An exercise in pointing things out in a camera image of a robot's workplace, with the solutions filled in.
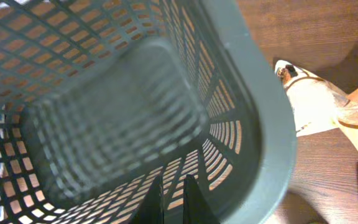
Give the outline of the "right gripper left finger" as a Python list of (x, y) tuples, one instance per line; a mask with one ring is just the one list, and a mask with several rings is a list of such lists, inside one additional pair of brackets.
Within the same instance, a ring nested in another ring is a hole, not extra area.
[(156, 176), (130, 224), (164, 224), (162, 176)]

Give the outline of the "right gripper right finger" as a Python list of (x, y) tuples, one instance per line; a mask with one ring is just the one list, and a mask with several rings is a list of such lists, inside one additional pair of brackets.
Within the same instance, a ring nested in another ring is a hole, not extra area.
[(183, 191), (183, 224), (220, 224), (206, 203), (193, 175), (186, 175)]

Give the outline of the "grey plastic shopping basket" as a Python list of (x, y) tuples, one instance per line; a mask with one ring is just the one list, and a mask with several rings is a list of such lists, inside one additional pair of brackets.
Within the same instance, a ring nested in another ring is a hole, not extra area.
[(0, 223), (263, 223), (296, 159), (281, 83), (235, 1), (0, 0)]

